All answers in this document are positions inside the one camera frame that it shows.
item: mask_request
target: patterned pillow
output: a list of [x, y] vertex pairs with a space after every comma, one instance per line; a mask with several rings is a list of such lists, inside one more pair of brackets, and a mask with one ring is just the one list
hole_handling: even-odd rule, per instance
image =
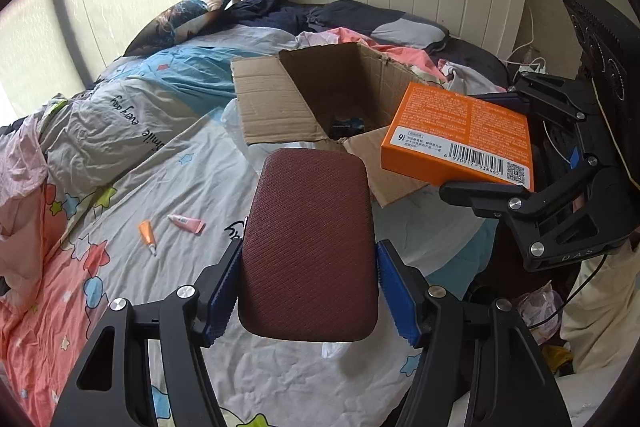
[[163, 11], [131, 41], [125, 57], [152, 55], [196, 35], [211, 24], [230, 0], [182, 0]]

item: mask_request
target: yellow object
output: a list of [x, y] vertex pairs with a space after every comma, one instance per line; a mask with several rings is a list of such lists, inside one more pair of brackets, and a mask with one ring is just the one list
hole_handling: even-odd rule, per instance
[[151, 228], [151, 221], [145, 219], [138, 225], [138, 230], [140, 230], [140, 235], [145, 245], [149, 247], [153, 255], [156, 255], [156, 238], [154, 237], [154, 230]]
[[561, 346], [542, 346], [542, 356], [552, 373], [555, 373], [561, 365], [574, 359], [574, 354]]

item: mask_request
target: crumpled clothes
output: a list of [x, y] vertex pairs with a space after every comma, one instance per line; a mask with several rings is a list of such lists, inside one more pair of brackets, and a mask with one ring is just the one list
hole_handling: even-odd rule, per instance
[[42, 185], [47, 162], [38, 143], [38, 119], [0, 138], [0, 275], [11, 290], [0, 302], [19, 312], [30, 305], [42, 275]]

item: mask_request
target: black cable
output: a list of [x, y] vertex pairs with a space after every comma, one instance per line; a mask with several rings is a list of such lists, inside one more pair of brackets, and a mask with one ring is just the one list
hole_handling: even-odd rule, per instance
[[587, 277], [587, 279], [584, 280], [584, 282], [582, 284], [580, 284], [580, 286], [578, 286], [578, 289], [573, 292], [571, 295], [569, 295], [568, 299], [565, 301], [565, 303], [560, 306], [556, 311], [554, 311], [551, 315], [549, 315], [545, 320], [543, 320], [542, 322], [538, 322], [537, 324], [534, 324], [533, 326], [529, 326], [529, 329], [532, 330], [534, 328], [537, 328], [539, 326], [542, 326], [545, 323], [548, 323], [552, 318], [554, 318], [556, 315], [558, 315], [562, 309], [567, 306], [567, 304], [569, 304], [569, 302], [571, 302], [571, 299], [573, 299], [576, 295], [578, 295], [578, 293], [580, 293], [580, 290], [582, 290], [582, 288], [584, 288], [585, 286], [587, 286], [587, 283], [593, 279], [596, 275], [596, 273], [598, 273], [600, 271], [600, 268], [602, 268], [602, 265], [604, 264], [604, 262], [607, 260], [607, 254], [604, 254], [602, 256], [602, 261], [600, 261], [600, 264], [598, 264], [598, 266], [596, 267], [596, 269], [591, 272], [591, 275]]

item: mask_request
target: dark pillow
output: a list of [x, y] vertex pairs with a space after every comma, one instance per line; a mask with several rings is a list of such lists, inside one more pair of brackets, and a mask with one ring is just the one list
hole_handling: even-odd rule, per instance
[[507, 89], [509, 75], [502, 61], [494, 54], [479, 48], [471, 42], [450, 38], [444, 49], [428, 52], [434, 64], [442, 58], [461, 66], [467, 66], [487, 77], [496, 86]]
[[428, 19], [351, 0], [313, 8], [307, 20], [315, 31], [348, 28], [380, 44], [408, 46], [428, 53], [442, 49], [449, 39], [449, 30]]
[[152, 55], [196, 35], [224, 11], [230, 0], [182, 0], [163, 11], [131, 41], [124, 57]]

